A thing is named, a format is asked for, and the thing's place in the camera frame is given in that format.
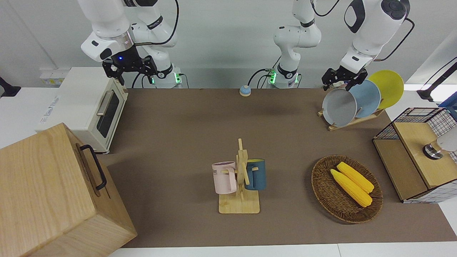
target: green indicator light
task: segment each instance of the green indicator light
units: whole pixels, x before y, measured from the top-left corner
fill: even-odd
[[[181,77],[175,73],[175,78],[176,78],[176,83],[179,84],[181,83]]]
[[[270,84],[275,84],[276,82],[276,72],[272,71],[272,75],[270,76]]]

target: oven door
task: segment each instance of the oven door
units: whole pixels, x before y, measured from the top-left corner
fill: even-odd
[[[112,81],[112,84],[105,92],[101,105],[96,113],[98,119],[96,120],[96,126],[94,128],[95,131],[93,131],[93,134],[104,146],[104,149],[101,149],[100,151],[108,151],[108,147],[111,143],[111,139],[116,129],[124,103],[124,98],[122,97],[115,82]]]

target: corn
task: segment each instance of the corn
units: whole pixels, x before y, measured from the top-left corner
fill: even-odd
[[[340,162],[340,164],[338,164],[336,167],[341,173],[346,175],[346,177],[348,177],[355,184],[360,186],[360,188],[363,189],[366,193],[373,192],[374,185],[371,182],[369,182],[362,174],[354,170],[354,168],[347,165],[345,162]]]
[[[363,191],[363,189],[361,189],[343,173],[340,173],[334,169],[331,169],[330,172],[332,173],[335,181],[344,189],[344,191],[346,191],[346,193],[352,197],[352,199],[360,204],[360,206],[366,207],[373,202],[371,196],[369,196],[365,191]]]

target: plate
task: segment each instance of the plate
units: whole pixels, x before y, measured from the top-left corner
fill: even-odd
[[[362,84],[353,86],[349,92],[357,102],[357,108],[362,108],[356,118],[364,118],[373,114],[381,102],[381,92],[373,82],[364,80]]]
[[[337,88],[325,96],[322,109],[322,114],[330,125],[343,127],[356,116],[357,102],[346,89]]]
[[[374,185],[373,192],[370,193],[373,198],[370,206],[366,208],[360,206],[333,178],[330,169],[338,170],[336,166],[342,161],[360,172]],[[311,173],[311,185],[322,207],[334,217],[347,223],[358,224],[370,221],[376,217],[383,206],[383,192],[375,176],[360,162],[344,155],[330,155],[320,159]]]
[[[383,101],[379,104],[379,109],[391,107],[403,95],[403,79],[395,71],[380,70],[373,73],[368,80],[376,84],[381,92]]]

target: mug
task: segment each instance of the mug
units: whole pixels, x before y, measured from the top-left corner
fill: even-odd
[[[244,184],[248,190],[264,190],[266,188],[266,171],[264,159],[250,159],[246,167],[249,185]]]
[[[214,189],[217,194],[228,194],[236,192],[238,185],[235,177],[236,164],[234,161],[223,161],[214,163],[213,178]]]

